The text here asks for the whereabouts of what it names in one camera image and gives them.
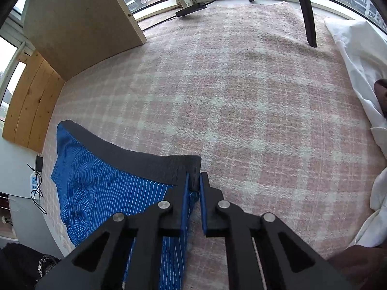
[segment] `plaid blanket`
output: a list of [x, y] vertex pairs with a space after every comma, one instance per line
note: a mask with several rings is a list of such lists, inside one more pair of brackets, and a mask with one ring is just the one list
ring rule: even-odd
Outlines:
[[[311, 48], [301, 12], [288, 3], [211, 5], [146, 31], [143, 46], [66, 82], [42, 186], [63, 245], [73, 247], [50, 174], [56, 126], [71, 119], [126, 149], [201, 155], [225, 199], [275, 213], [324, 257], [344, 249], [371, 214], [372, 184], [386, 162], [332, 36], [315, 21]], [[226, 289], [224, 243], [203, 237], [199, 213], [197, 206], [183, 288]]]

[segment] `blue fabric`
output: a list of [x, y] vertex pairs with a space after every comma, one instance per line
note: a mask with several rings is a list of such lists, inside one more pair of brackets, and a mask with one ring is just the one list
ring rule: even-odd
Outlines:
[[[95, 157], [61, 124], [57, 128], [58, 159], [51, 179], [57, 185], [60, 216], [77, 246], [116, 212], [134, 215], [163, 200], [171, 185], [120, 171]], [[199, 194], [187, 196], [187, 219]], [[179, 238], [164, 237], [160, 290], [179, 290], [183, 280], [188, 230]]]

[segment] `electrical outlet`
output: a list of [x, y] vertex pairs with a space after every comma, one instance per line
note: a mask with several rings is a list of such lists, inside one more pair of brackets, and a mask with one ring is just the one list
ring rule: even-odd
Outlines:
[[36, 177], [35, 173], [31, 173], [31, 176], [30, 176], [30, 191], [31, 192], [34, 191], [31, 196], [35, 200], [40, 200], [40, 195], [39, 195], [38, 191], [35, 191], [35, 190], [37, 190], [37, 177]]

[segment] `metal screw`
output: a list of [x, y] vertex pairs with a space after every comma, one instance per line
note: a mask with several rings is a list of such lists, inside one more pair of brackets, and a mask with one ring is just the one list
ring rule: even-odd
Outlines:
[[218, 206], [220, 208], [229, 208], [230, 207], [230, 202], [229, 201], [219, 201]]
[[124, 218], [125, 218], [125, 215], [123, 213], [115, 213], [113, 215], [113, 220], [117, 222], [124, 220]]
[[275, 220], [275, 215], [272, 213], [266, 213], [264, 214], [264, 220], [267, 222], [273, 222]]
[[157, 204], [157, 206], [161, 209], [167, 209], [171, 204], [168, 201], [161, 201]]

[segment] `white cloth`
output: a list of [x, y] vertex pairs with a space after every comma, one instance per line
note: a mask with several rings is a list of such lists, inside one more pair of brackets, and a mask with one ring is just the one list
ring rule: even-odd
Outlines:
[[[387, 120], [373, 85], [387, 78], [387, 43], [367, 21], [324, 20], [344, 58], [352, 87], [371, 122], [371, 132], [387, 158]], [[351, 245], [373, 247], [387, 238], [387, 168], [375, 179], [370, 207], [375, 210], [363, 224]]]

